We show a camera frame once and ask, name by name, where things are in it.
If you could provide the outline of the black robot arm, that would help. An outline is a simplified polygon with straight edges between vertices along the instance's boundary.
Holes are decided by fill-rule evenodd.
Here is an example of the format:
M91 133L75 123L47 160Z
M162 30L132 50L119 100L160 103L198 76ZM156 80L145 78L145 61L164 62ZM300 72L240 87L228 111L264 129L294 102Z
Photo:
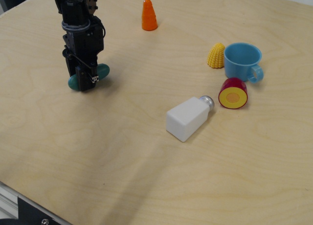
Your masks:
M94 15L97 0L55 0L62 15L68 86L76 91L87 91L96 86L110 72L106 64L97 62L97 55L104 49L105 28Z

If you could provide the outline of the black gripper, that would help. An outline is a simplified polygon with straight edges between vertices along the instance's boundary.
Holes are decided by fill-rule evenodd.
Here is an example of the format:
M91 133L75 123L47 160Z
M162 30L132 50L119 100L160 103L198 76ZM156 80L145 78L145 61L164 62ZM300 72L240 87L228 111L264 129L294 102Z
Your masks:
M83 25L62 22L62 28L66 31L63 56L69 76L76 74L78 91L90 90L99 81L95 67L98 65L97 55L104 49L105 28L96 16L87 19Z

